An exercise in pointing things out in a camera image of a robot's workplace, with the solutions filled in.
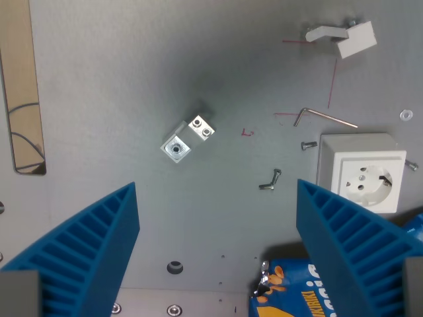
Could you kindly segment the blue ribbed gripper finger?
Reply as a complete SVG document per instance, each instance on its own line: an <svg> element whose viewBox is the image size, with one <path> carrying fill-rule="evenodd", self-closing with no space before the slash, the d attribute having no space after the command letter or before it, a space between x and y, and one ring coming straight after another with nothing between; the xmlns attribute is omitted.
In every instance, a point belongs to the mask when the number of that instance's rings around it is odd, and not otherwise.
<svg viewBox="0 0 423 317"><path fill-rule="evenodd" d="M139 229L129 183L52 229L1 271L38 272L43 316L111 316Z"/></svg>
<svg viewBox="0 0 423 317"><path fill-rule="evenodd" d="M403 264L422 243L366 208L297 181L296 227L337 316L404 316Z"/></svg>

